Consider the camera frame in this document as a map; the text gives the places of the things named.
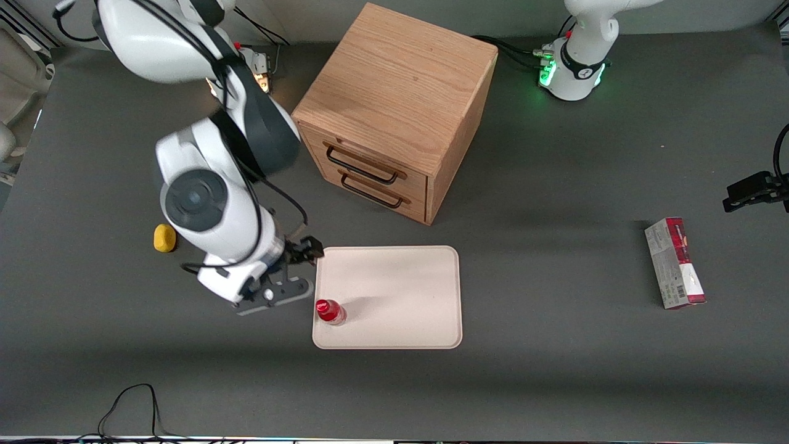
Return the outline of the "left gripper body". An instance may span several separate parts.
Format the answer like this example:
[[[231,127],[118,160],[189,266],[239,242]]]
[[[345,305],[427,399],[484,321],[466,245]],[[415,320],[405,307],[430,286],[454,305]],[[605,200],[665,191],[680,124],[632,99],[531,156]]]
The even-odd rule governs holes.
[[[767,195],[769,199],[766,202],[769,204],[780,202],[786,213],[788,213],[788,174],[773,172],[769,175],[769,182],[771,183],[771,191]]]

